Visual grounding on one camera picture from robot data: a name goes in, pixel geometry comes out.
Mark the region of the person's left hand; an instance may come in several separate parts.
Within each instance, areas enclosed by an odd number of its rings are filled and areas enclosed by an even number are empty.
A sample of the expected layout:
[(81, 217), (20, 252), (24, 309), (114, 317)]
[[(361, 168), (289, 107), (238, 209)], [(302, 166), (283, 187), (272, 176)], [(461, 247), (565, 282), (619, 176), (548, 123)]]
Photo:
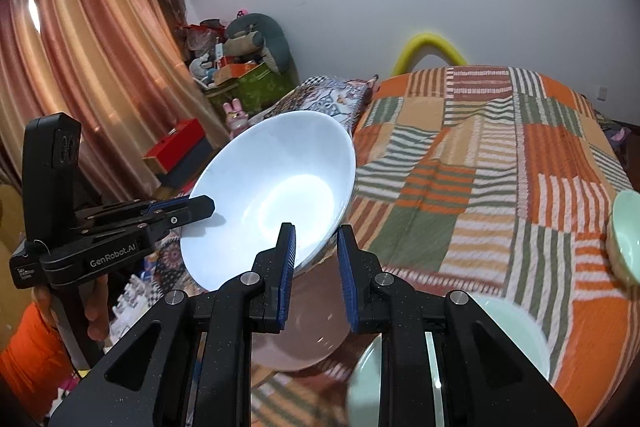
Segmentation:
[[(88, 337), (94, 341), (103, 341), (110, 331), (108, 321), (108, 286), (107, 275), (101, 275), (92, 282), (91, 291), (84, 303), (85, 317), (88, 320)], [(41, 317), (52, 329), (56, 329), (52, 314), (53, 298), (46, 286), (32, 288), (32, 301), (35, 303)]]

